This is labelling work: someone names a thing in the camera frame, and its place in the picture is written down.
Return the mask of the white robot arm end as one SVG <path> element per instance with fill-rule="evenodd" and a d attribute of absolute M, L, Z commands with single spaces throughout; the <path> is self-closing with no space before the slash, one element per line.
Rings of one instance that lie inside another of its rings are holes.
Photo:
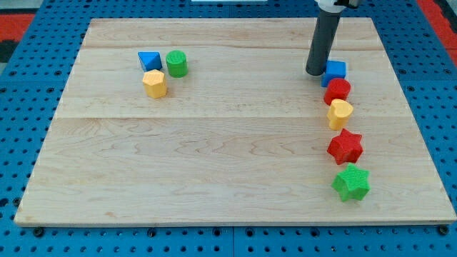
<path fill-rule="evenodd" d="M 344 9 L 357 9 L 363 0 L 315 0 L 318 7 L 328 13 L 338 14 Z"/>

